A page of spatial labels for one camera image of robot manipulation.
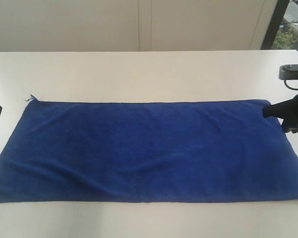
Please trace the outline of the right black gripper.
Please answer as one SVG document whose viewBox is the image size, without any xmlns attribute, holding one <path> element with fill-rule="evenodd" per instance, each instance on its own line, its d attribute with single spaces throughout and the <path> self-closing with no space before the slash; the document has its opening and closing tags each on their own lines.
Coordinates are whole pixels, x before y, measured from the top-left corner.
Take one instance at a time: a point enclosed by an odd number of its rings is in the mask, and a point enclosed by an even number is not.
<svg viewBox="0 0 298 238">
<path fill-rule="evenodd" d="M 292 88 L 288 84 L 285 86 L 293 91 L 298 91 L 298 88 Z M 283 119 L 282 130 L 284 133 L 298 133 L 298 94 L 290 100 L 265 106 L 262 109 L 262 115 L 264 118 Z"/>
</svg>

